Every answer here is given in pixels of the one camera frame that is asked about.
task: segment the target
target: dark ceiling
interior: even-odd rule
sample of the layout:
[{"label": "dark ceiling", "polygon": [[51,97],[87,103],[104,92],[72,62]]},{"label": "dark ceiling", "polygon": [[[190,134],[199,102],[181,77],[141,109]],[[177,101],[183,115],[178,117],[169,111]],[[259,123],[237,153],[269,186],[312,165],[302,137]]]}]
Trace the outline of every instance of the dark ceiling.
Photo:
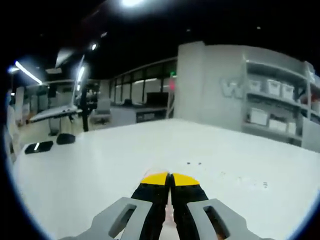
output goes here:
[{"label": "dark ceiling", "polygon": [[[316,7],[306,1],[144,0],[134,7],[124,7],[122,0],[10,4],[6,66],[32,60],[44,73],[55,66],[61,47],[79,50],[97,41],[99,48],[86,55],[90,78],[108,79],[174,57],[179,44],[202,40],[275,50],[311,62],[320,73],[320,21]],[[70,77],[74,63],[55,78]]]}]

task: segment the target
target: black smartphone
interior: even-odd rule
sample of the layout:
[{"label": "black smartphone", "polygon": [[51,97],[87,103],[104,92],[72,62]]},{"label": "black smartphone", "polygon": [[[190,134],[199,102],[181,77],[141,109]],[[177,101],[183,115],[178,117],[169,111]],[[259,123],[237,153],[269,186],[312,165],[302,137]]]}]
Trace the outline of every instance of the black smartphone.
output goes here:
[{"label": "black smartphone", "polygon": [[43,141],[43,142],[32,143],[26,147],[26,149],[24,150],[24,153],[35,154],[35,153],[47,152],[47,151],[50,151],[53,144],[54,144],[53,141]]}]

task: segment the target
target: gray gripper bracket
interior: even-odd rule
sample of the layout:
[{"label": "gray gripper bracket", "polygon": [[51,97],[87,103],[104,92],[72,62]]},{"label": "gray gripper bracket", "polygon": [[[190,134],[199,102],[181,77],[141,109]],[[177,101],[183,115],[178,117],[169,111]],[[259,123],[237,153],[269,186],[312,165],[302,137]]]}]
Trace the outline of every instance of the gray gripper bracket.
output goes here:
[{"label": "gray gripper bracket", "polygon": [[122,197],[95,216],[88,230],[60,240],[114,240],[124,228],[121,240],[139,240],[151,206],[152,202]]},{"label": "gray gripper bracket", "polygon": [[225,240],[272,240],[260,238],[247,228],[246,220],[218,199],[187,204],[198,230],[200,240],[218,240],[216,231],[205,211],[212,211],[226,234]]}]

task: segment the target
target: gray wall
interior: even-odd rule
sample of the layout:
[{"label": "gray wall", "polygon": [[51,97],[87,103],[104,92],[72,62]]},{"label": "gray wall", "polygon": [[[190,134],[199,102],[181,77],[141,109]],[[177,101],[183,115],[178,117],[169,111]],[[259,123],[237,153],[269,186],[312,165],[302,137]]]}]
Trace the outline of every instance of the gray wall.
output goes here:
[{"label": "gray wall", "polygon": [[241,131],[242,91],[225,97],[222,84],[242,86],[245,59],[269,63],[304,73],[304,64],[268,49],[242,45],[204,45],[192,42],[179,46],[174,117]]}]

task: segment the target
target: computer mouse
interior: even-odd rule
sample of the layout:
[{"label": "computer mouse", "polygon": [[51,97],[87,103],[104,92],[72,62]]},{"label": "computer mouse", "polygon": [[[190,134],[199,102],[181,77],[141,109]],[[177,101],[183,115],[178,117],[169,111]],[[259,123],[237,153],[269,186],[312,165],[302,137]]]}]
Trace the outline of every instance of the computer mouse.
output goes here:
[{"label": "computer mouse", "polygon": [[56,138],[56,144],[64,145],[64,144],[73,144],[76,141],[76,136],[69,133],[60,133]]}]

